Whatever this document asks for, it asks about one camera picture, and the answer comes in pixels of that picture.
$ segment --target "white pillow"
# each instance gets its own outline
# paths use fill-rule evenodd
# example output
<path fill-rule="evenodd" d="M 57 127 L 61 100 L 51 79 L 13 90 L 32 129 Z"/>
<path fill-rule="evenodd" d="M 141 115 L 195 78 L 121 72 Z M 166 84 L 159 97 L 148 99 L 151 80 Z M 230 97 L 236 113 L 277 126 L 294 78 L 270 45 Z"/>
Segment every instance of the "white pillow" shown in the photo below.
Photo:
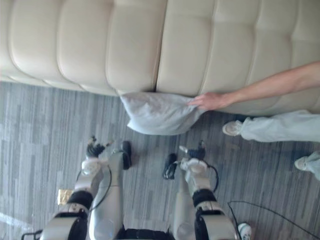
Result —
<path fill-rule="evenodd" d="M 130 117 L 128 127 L 148 135 L 187 132 L 205 110 L 188 106 L 190 97 L 169 93 L 134 92 L 121 96 Z"/>

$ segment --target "person's leg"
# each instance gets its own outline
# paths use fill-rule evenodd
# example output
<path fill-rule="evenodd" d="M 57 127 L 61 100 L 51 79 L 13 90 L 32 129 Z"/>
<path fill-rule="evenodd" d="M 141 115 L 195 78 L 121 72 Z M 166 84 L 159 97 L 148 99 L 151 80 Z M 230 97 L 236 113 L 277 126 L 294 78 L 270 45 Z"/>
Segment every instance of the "person's leg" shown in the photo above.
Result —
<path fill-rule="evenodd" d="M 229 122 L 222 130 L 225 134 L 241 135 L 246 140 L 258 142 L 320 142 L 320 114 L 299 110 L 272 117 L 247 117 L 242 124 Z"/>
<path fill-rule="evenodd" d="M 312 172 L 320 181 L 320 151 L 315 151 L 310 156 L 303 156 L 294 162 L 297 169 Z"/>

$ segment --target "tufted sofa back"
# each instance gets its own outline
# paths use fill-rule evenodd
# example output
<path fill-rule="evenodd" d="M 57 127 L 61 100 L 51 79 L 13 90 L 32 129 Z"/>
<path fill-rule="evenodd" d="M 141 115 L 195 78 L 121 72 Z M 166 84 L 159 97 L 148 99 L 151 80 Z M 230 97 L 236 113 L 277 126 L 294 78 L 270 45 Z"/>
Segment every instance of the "tufted sofa back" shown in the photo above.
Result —
<path fill-rule="evenodd" d="M 118 95 L 230 92 L 320 61 L 319 0 L 1 0 L 2 81 Z M 225 112 L 320 113 L 320 89 Z"/>

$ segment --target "gray carpet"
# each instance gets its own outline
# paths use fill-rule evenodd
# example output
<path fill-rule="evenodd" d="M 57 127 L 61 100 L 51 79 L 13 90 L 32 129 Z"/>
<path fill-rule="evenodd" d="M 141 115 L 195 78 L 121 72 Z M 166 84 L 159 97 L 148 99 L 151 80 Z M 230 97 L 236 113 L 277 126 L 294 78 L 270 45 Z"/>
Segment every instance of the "gray carpet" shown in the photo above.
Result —
<path fill-rule="evenodd" d="M 123 179 L 126 227 L 169 227 L 178 183 L 162 179 L 164 159 L 179 145 L 194 147 L 205 140 L 206 160 L 220 174 L 216 197 L 230 217 L 228 201 L 249 201 L 320 236 L 320 182 L 294 167 L 295 159 L 320 144 L 225 136 L 221 126 L 236 118 L 244 119 L 207 112 L 186 134 L 147 136 L 126 127 L 128 116 L 117 97 L 2 82 L 0 239 L 19 239 L 22 232 L 44 227 L 58 209 L 58 189 L 73 187 L 92 134 L 115 140 L 112 147 L 132 142 L 133 166 Z M 256 240 L 316 239 L 266 210 L 245 203 L 232 207 L 239 222 L 253 226 Z"/>

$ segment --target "wire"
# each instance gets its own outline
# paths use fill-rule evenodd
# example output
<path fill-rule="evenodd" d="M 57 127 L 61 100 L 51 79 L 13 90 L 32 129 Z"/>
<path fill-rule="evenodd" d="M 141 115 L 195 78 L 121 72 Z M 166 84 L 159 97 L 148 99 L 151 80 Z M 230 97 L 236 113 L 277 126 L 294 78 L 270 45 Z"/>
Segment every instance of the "wire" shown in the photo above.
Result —
<path fill-rule="evenodd" d="M 96 209 L 97 207 L 99 207 L 99 205 L 105 200 L 107 193 L 109 192 L 109 189 L 111 187 L 111 181 L 112 181 L 112 172 L 111 172 L 111 168 L 109 167 L 109 165 L 107 165 L 108 169 L 109 169 L 109 173 L 110 173 L 110 181 L 109 181 L 109 185 L 108 188 L 105 191 L 105 194 L 103 195 L 103 197 L 101 198 L 101 200 L 97 203 L 97 205 L 95 205 L 94 207 L 91 208 L 90 212 L 92 212 L 94 209 Z"/>
<path fill-rule="evenodd" d="M 298 224 L 294 223 L 294 222 L 293 222 L 293 221 L 291 221 L 290 219 L 288 219 L 288 218 L 286 218 L 285 216 L 283 216 L 283 215 L 281 215 L 281 214 L 277 213 L 277 212 L 276 212 L 276 211 L 274 211 L 274 210 L 271 210 L 271 209 L 269 209 L 269 208 L 267 208 L 267 207 L 264 207 L 264 206 L 261 206 L 261 205 L 258 205 L 258 204 L 252 203 L 252 202 L 248 202 L 248 201 L 229 201 L 227 204 L 228 204 L 228 206 L 229 206 L 229 208 L 230 208 L 230 210 L 231 210 L 231 213 L 232 213 L 232 215 L 233 215 L 233 218 L 234 218 L 235 224 L 236 224 L 236 226 L 237 226 L 237 228 L 236 228 L 236 229 L 237 229 L 237 231 L 238 231 L 239 236 L 240 236 L 240 233 L 239 233 L 239 230 L 238 230 L 238 222 L 237 222 L 236 216 L 235 216 L 235 214 L 234 214 L 234 211 L 233 211 L 232 207 L 230 206 L 230 204 L 232 204 L 232 203 L 243 203 L 243 204 L 249 204 L 249 205 L 252 205 L 252 206 L 255 206 L 255 207 L 258 207 L 258 208 L 261 208 L 261 209 L 267 210 L 267 211 L 269 211 L 269 212 L 271 212 L 271 213 L 273 213 L 273 214 L 275 214 L 275 215 L 277 215 L 277 216 L 279 216 L 279 217 L 283 218 L 284 220 L 287 220 L 289 223 L 291 223 L 292 225 L 294 225 L 294 226 L 298 227 L 299 229 L 301 229 L 302 231 L 306 232 L 307 234 L 309 234 L 309 235 L 313 236 L 314 238 L 316 238 L 316 239 L 319 239 L 319 240 L 320 240 L 320 237 L 319 237 L 319 236 L 317 236 L 317 235 L 315 235 L 315 234 L 311 233 L 310 231 L 308 231 L 308 230 L 304 229 L 303 227 L 299 226 Z"/>
<path fill-rule="evenodd" d="M 37 237 L 37 235 L 41 234 L 42 230 L 38 230 L 35 232 L 27 232 L 21 236 L 21 240 L 25 239 L 25 236 L 33 236 L 33 240 L 39 240 L 41 236 Z"/>
<path fill-rule="evenodd" d="M 240 239 L 242 240 L 242 237 L 241 237 L 241 235 L 240 235 L 239 228 L 238 228 L 238 226 L 239 226 L 238 221 L 237 221 L 237 219 L 236 219 L 236 216 L 235 216 L 234 210 L 233 210 L 233 209 L 232 209 L 232 207 L 230 206 L 230 203 L 232 203 L 232 202 L 233 202 L 233 201 L 229 201 L 227 204 L 228 204 L 228 206 L 229 206 L 229 208 L 230 208 L 230 210 L 231 210 L 231 213 L 232 213 L 233 219 L 234 219 L 234 221 L 235 221 L 235 228 L 236 228 L 236 232 L 238 233 L 238 235 L 239 235 Z"/>
<path fill-rule="evenodd" d="M 209 168 L 212 168 L 212 169 L 214 170 L 214 172 L 215 172 L 215 186 L 214 186 L 214 189 L 213 189 L 213 192 L 215 193 L 216 190 L 217 190 L 217 188 L 218 188 L 218 186 L 219 186 L 219 174 L 218 174 L 218 170 L 217 170 L 214 166 L 212 166 L 212 165 L 209 165 L 209 164 L 208 164 L 208 166 L 209 166 Z"/>

